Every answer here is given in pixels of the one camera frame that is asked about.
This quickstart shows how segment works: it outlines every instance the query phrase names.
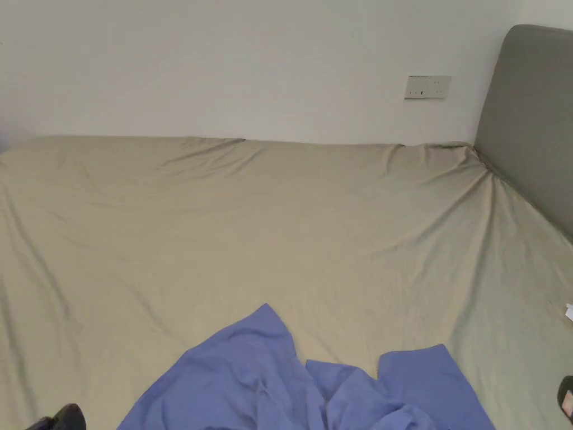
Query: wrinkled sheet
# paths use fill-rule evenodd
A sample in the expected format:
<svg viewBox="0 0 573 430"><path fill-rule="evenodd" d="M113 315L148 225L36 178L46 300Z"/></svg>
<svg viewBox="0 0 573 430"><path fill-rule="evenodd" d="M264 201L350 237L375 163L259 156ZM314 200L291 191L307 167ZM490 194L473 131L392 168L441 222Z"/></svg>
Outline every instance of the wrinkled sheet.
<svg viewBox="0 0 573 430"><path fill-rule="evenodd" d="M186 351L119 430L493 430L444 345L362 369L309 360L265 304Z"/></svg>
<svg viewBox="0 0 573 430"><path fill-rule="evenodd" d="M470 147L42 138L0 186L2 428L114 428L261 303L303 362L444 343L497 428L570 426L573 248Z"/></svg>

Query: blue cloth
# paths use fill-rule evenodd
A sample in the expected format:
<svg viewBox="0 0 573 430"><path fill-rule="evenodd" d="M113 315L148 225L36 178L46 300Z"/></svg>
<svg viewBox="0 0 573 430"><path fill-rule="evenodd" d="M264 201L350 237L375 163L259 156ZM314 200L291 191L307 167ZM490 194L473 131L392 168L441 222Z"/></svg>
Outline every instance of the blue cloth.
<svg viewBox="0 0 573 430"><path fill-rule="evenodd" d="M308 361L267 304L188 350L119 430L488 430L443 345L380 357L379 379Z"/></svg>

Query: bed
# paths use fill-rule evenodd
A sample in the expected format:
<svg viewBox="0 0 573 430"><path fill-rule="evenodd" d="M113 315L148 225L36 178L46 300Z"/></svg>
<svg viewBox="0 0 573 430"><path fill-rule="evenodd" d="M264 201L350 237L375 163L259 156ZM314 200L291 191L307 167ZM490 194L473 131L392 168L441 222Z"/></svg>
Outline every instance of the bed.
<svg viewBox="0 0 573 430"><path fill-rule="evenodd" d="M546 52L555 31L511 30L475 148L55 136L3 154L1 427L77 402L114 428L185 350L269 303L302 361L375 376L384 352L444 343L497 428L569 428L570 225L496 155L519 142L491 114L516 46Z"/></svg>

